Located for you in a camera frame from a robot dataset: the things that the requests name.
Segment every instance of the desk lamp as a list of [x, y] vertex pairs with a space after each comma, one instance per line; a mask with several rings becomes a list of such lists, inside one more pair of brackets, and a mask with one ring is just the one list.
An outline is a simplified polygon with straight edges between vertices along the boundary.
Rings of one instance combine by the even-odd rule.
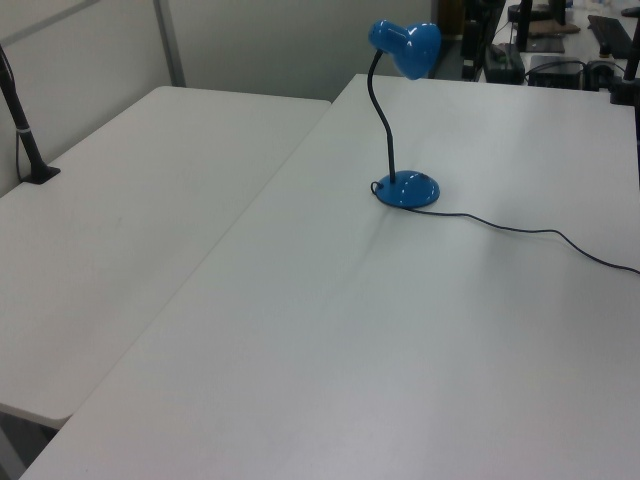
[[376, 48], [367, 77], [369, 97], [387, 131], [389, 175], [376, 183], [374, 194], [388, 205], [418, 208], [435, 202], [440, 196], [438, 183], [427, 175], [413, 170], [395, 171], [393, 135], [380, 104], [373, 93], [373, 72], [383, 53], [391, 55], [396, 68], [410, 80], [424, 76], [433, 67], [440, 51], [440, 30], [433, 24], [417, 23], [407, 28], [387, 20], [373, 24], [369, 42]]
[[40, 156], [38, 145], [36, 145], [36, 140], [33, 138], [33, 133], [31, 133], [31, 127], [29, 126], [29, 122], [27, 122], [27, 117], [24, 114], [22, 105], [20, 105], [20, 99], [16, 92], [16, 85], [13, 73], [11, 72], [11, 66], [9, 65], [9, 61], [4, 54], [4, 50], [2, 50], [1, 45], [0, 87], [2, 88], [4, 99], [6, 100], [11, 116], [13, 117], [13, 122], [16, 125], [16, 132], [22, 140], [24, 150], [27, 152], [29, 162], [31, 163], [31, 175], [27, 175], [22, 179], [22, 181], [42, 185], [47, 180], [60, 173], [60, 169], [48, 166]]

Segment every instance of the electronic equipment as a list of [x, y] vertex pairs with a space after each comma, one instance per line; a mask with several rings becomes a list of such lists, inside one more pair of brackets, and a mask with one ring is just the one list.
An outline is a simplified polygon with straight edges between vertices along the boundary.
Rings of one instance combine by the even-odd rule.
[[596, 36], [601, 50], [610, 48], [611, 55], [617, 59], [628, 59], [631, 51], [631, 38], [617, 18], [589, 15], [587, 17], [591, 31]]
[[[560, 62], [575, 63], [558, 65]], [[581, 75], [582, 65], [577, 58], [534, 55], [531, 57], [528, 85], [533, 87], [580, 90]]]
[[521, 85], [524, 82], [524, 64], [515, 45], [491, 45], [485, 52], [482, 68], [488, 83]]

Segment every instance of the blue desk lamp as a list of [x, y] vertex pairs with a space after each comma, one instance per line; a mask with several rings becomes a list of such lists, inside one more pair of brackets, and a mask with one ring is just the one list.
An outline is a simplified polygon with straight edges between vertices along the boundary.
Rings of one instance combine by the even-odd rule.
[[374, 182], [372, 191], [378, 199], [395, 207], [418, 208], [435, 202], [440, 196], [438, 183], [424, 173], [412, 170], [395, 171], [393, 135], [373, 93], [373, 72], [383, 53], [392, 56], [396, 68], [410, 80], [423, 77], [435, 64], [440, 51], [440, 30], [434, 24], [417, 23], [407, 28], [387, 20], [376, 22], [369, 31], [369, 42], [376, 47], [376, 55], [369, 69], [367, 88], [371, 102], [387, 131], [389, 175]]

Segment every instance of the keyboard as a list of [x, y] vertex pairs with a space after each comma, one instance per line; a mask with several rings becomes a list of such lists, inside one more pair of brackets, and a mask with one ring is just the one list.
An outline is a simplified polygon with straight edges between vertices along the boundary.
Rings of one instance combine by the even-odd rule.
[[596, 36], [600, 46], [609, 44], [613, 58], [629, 58], [631, 38], [617, 18], [600, 17], [598, 15], [589, 15], [588, 18], [591, 24], [591, 31]]

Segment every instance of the black device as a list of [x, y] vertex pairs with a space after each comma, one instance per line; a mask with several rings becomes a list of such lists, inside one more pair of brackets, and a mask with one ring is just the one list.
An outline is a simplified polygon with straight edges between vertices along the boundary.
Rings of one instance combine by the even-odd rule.
[[[558, 62], [576, 62], [556, 65]], [[534, 55], [531, 57], [529, 83], [533, 87], [564, 88], [580, 90], [582, 66], [574, 57], [552, 57]]]
[[587, 18], [601, 50], [609, 48], [613, 58], [629, 58], [631, 37], [625, 32], [620, 20], [598, 15], [589, 15]]
[[611, 68], [611, 62], [591, 61], [584, 67], [583, 90], [598, 92], [601, 88], [610, 89], [613, 85], [615, 72]]
[[42, 185], [47, 180], [60, 173], [60, 169], [48, 166], [40, 156], [38, 145], [36, 145], [36, 141], [33, 138], [31, 127], [29, 126], [29, 122], [27, 122], [27, 117], [24, 114], [24, 110], [20, 104], [20, 99], [18, 98], [18, 93], [16, 92], [16, 85], [11, 72], [11, 66], [9, 65], [9, 60], [7, 60], [7, 56], [5, 55], [1, 45], [0, 88], [2, 88], [2, 94], [4, 95], [4, 99], [7, 102], [7, 106], [9, 107], [9, 111], [13, 117], [13, 122], [16, 125], [16, 132], [20, 136], [24, 149], [29, 157], [29, 162], [31, 162], [31, 175], [27, 175], [21, 180], [27, 183]]
[[482, 68], [488, 83], [521, 85], [524, 82], [524, 64], [515, 45], [490, 45]]
[[[548, 0], [551, 18], [560, 25], [566, 25], [566, 0]], [[533, 0], [522, 0], [519, 5], [520, 18], [516, 35], [516, 46], [521, 52], [564, 53], [562, 38], [554, 35], [544, 39], [529, 39], [529, 25], [533, 21]]]

